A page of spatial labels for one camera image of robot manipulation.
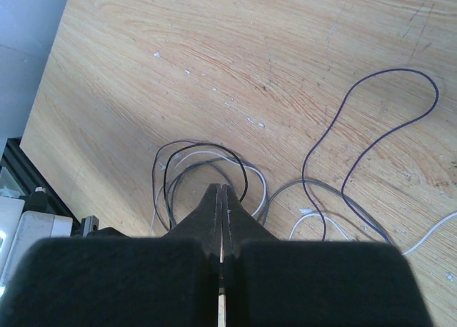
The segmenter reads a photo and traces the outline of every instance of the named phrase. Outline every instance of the white paint speck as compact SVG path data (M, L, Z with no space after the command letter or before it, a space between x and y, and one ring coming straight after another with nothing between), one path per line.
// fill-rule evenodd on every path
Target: white paint speck
M313 212L313 209L311 208L306 208L306 209L299 209L300 213L302 213L303 215L306 215L306 214L310 214Z

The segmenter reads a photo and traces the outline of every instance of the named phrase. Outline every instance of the wooden table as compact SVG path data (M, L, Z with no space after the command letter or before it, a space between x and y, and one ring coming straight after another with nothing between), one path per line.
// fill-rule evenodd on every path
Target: wooden table
M95 214L144 236L161 144L221 143L259 166L275 190L299 177L352 83L390 67L424 70L441 90L436 110L367 154L346 190L404 250L457 210L456 21L457 0L69 0L21 147L78 218ZM339 188L371 141L432 101L417 75L364 83L307 176ZM239 169L228 169L241 192ZM250 179L244 205L252 211L261 186ZM220 180L189 175L178 217ZM340 199L313 193L351 237L376 238ZM296 186L272 205L266 227L287 238L309 207ZM449 221L408 256L437 326L457 321L456 227ZM330 240L341 238L328 228ZM164 232L159 223L154 232ZM294 237L321 232L310 219Z

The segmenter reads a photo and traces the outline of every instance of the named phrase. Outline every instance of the purple cable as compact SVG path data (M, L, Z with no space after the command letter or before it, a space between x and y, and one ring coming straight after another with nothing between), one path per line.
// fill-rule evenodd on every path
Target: purple cable
M367 221L361 214L359 214L357 212L357 210L349 203L348 199L344 196L344 189L346 187L346 183L348 182L349 180L349 177L351 176L351 174L353 173L353 171L355 170L355 168L357 167L357 164L360 162L360 160L366 155L366 153L368 151L370 151L379 141L381 141L382 139L386 138L388 135L392 134L393 132L399 130L399 129L402 129L403 127L407 126L407 125L411 125L419 120L421 120L422 118L424 118L425 116L429 115L432 110L435 109L436 107L436 104L438 103L438 98L439 98L439 90L438 90L438 86L436 85L435 81L427 74L423 73L422 71L419 71L419 70L414 70L414 69L407 69L407 68L395 68L395 69L387 69L387 70L382 70L382 71L377 71L375 72L374 74L371 74L371 75L368 75L368 76L365 76L363 77L362 79L358 80L349 90L348 92L346 93L346 95L344 96L344 99L343 99L343 102L341 102L341 105L340 105L340 108L338 109L338 111L336 112L332 122L330 123L330 125L328 125L328 128L326 129L326 131L324 132L324 134L322 135L322 137L317 141L317 143L312 147L312 149L308 152L308 154L306 155L306 158L303 162L303 167L301 169L301 179L304 181L305 179L305 167L306 167L306 162L308 161L310 155L314 152L314 150L317 148L317 146L319 146L319 144L325 139L325 137L327 136L327 134L329 133L329 131L331 130L331 128L333 127L333 125L335 124L336 120L338 119L341 111L343 110L343 107L344 107L344 104L346 103L346 100L348 99L348 97L351 95L351 92L362 82L366 81L367 79L370 79L372 77L375 77L375 76L378 76L378 75L381 75L381 74L386 74L388 72L397 72L397 71L402 71L402 72L411 72L413 74L418 74L418 75L421 75L422 77L425 77L429 82L430 84L432 85L433 89L435 89L435 100L433 101L433 104L431 105L431 107L422 115L418 116L417 118L413 119L413 120L410 120L410 121L407 121L406 123L404 124L401 124L400 126L397 126L395 127L394 129L391 129L390 131L386 132L385 134L383 134L382 136L380 136L379 138L377 138L369 147L366 148L365 151L363 151L361 153L361 155L357 158L356 162L352 165L351 169L349 170L348 174L346 175L345 179L344 179L344 182L343 182L343 185L341 186L341 195L343 196L343 200L344 202L346 202L346 205L364 222L366 223L367 225L369 225L376 233L378 233L380 236L383 237L383 239L385 241L387 241L388 243L391 243L389 241L389 239L387 238L386 235L384 235L384 233L382 231L379 231L378 228L376 228L375 226L373 226L372 223L370 223L369 221ZM303 189L305 191L305 194L306 196L308 196L308 199L309 201L313 204L314 208L318 211L319 215L321 216L321 219L322 219L322 223L323 223L323 235L322 235L322 241L325 240L326 238L326 232L327 232L327 225L326 225L326 222L325 222L325 219L323 218L323 214L321 212L321 210L319 209L319 207L316 205L316 203L314 202L314 200L311 198L311 195L309 194L308 190L306 189L306 182L303 182Z

